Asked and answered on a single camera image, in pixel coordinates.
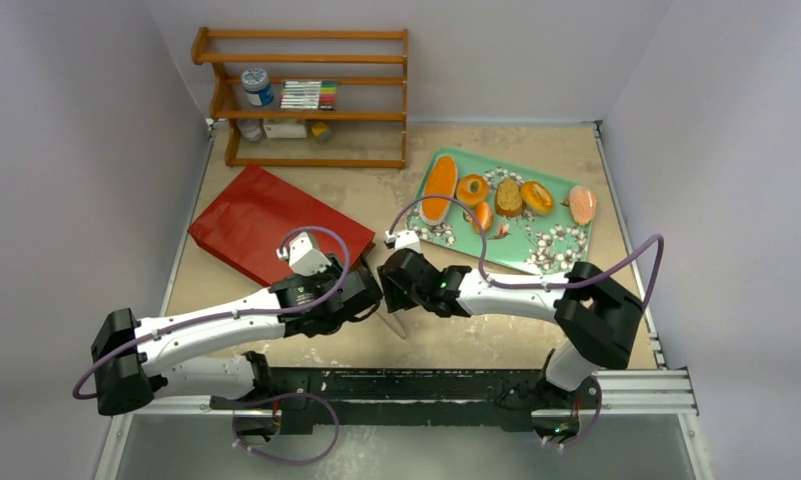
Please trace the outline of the fake brown bread slice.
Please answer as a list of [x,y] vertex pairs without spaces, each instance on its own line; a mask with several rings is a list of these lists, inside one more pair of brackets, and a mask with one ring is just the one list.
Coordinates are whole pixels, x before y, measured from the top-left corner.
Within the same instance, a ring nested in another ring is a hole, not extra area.
[[496,189],[494,207],[497,215],[503,217],[516,217],[524,210],[524,202],[518,183],[507,178],[502,180]]

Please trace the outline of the red paper bag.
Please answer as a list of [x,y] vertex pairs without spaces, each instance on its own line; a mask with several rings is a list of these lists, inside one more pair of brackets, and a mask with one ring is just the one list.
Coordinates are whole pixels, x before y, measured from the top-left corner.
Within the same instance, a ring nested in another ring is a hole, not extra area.
[[291,273],[276,255],[284,235],[309,225],[339,234],[354,261],[373,246],[372,230],[260,166],[246,167],[188,233],[201,249],[268,286]]

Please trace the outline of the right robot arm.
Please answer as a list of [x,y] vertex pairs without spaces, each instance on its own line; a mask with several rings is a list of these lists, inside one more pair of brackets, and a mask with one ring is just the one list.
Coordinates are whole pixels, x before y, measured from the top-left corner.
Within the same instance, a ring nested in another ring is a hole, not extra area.
[[599,369],[628,367],[643,301],[589,262],[549,277],[491,274],[470,266],[436,268],[409,248],[377,273],[390,313],[420,307],[441,318],[507,315],[550,322],[566,341],[537,381],[540,399],[560,407]]

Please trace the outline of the small clear jar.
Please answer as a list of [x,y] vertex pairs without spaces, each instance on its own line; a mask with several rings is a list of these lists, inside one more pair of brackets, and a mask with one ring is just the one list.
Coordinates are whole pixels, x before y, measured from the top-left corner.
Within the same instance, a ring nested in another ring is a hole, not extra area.
[[264,135],[262,123],[256,119],[238,119],[236,126],[241,136],[248,142],[257,142]]

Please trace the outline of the green floral tray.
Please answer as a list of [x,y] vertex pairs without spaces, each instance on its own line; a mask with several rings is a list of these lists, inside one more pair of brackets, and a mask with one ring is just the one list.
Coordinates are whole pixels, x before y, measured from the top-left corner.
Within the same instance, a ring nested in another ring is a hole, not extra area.
[[[545,187],[556,201],[561,201],[576,185],[561,177],[530,168],[510,164],[494,158],[444,147],[436,150],[416,192],[425,192],[425,184],[437,161],[449,156],[454,159],[460,177],[469,174],[481,176],[489,185],[487,202],[494,204],[495,190],[501,181],[511,179],[522,185],[535,181]],[[450,205],[445,218],[437,225],[429,225],[420,217],[420,207],[407,214],[406,228],[415,231],[423,241],[464,253],[473,257],[481,251],[480,235],[467,221],[466,212]],[[530,274],[554,274],[571,269],[577,261],[587,257],[591,226],[573,221],[567,206],[556,206],[548,215],[538,215],[527,209],[517,217],[496,215],[487,233],[486,260]]]

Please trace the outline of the white small box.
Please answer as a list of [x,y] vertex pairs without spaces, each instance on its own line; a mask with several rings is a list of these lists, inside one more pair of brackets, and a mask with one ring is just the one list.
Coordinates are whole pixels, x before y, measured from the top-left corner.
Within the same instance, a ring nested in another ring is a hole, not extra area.
[[307,126],[301,119],[264,119],[262,127],[269,139],[304,139]]

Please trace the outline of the fake orange doughnut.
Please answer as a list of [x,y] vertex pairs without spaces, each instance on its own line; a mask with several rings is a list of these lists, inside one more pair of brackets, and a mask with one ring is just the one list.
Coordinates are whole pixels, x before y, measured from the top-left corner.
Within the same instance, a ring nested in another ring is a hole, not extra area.
[[475,208],[484,202],[489,194],[489,183],[478,174],[462,177],[456,186],[455,198],[468,208]]

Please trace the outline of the fake small sesame roll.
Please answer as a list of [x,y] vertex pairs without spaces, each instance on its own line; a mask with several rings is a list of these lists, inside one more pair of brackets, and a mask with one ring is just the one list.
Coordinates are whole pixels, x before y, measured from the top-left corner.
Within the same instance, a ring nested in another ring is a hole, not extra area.
[[489,203],[483,201],[473,208],[473,213],[481,226],[482,232],[488,232],[494,224],[494,210]]

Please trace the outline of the blue lidded jar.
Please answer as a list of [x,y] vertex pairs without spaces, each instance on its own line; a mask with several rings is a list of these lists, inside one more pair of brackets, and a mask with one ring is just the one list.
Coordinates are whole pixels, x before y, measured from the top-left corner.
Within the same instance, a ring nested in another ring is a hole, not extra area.
[[247,101],[257,107],[270,106],[274,101],[274,93],[269,75],[264,69],[250,68],[240,76],[242,88]]

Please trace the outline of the fake golden bagel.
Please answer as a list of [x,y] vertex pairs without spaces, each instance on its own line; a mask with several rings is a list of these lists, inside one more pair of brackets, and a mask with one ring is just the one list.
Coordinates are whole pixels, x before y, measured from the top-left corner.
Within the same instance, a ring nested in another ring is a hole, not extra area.
[[525,182],[520,187],[520,194],[525,206],[536,215],[549,215],[555,208],[552,194],[537,181]]

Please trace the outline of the yellow green cube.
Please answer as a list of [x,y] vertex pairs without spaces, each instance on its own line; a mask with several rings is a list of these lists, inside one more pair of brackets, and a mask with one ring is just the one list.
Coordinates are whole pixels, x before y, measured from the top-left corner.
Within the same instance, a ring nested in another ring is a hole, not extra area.
[[332,128],[322,121],[312,123],[310,125],[310,131],[314,139],[318,142],[326,142],[334,135]]

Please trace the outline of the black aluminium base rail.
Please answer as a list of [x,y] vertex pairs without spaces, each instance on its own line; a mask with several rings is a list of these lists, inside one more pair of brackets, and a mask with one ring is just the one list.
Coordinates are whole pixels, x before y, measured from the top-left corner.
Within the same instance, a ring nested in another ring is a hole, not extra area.
[[697,410],[682,370],[601,371],[574,393],[543,385],[532,369],[354,369],[273,367],[240,399],[161,398],[141,414],[277,418],[284,435],[318,425],[497,427],[570,440],[595,414],[678,415]]

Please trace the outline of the fake pink sugared bread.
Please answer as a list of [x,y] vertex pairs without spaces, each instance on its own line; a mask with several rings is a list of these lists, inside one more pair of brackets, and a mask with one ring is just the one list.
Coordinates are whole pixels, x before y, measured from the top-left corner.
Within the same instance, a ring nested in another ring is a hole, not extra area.
[[565,203],[569,208],[573,221],[579,226],[588,225],[595,217],[597,198],[594,192],[587,187],[581,185],[572,187]]

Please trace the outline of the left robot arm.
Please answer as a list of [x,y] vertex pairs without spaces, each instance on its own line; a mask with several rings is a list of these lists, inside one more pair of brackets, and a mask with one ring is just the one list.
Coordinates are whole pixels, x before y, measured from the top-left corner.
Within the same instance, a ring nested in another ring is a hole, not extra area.
[[242,299],[165,317],[110,312],[90,348],[97,411],[115,416],[157,397],[213,395],[260,409],[274,382],[256,356],[209,362],[206,354],[261,340],[331,335],[364,320],[382,292],[366,267],[344,269],[335,257],[306,274],[293,273]]

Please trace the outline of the black metal tongs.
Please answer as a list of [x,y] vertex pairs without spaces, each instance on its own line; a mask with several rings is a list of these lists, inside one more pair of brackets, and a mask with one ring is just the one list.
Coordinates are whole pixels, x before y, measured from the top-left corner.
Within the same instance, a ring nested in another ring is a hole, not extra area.
[[376,315],[397,337],[401,340],[408,339],[407,330],[396,315],[383,310],[378,310]]

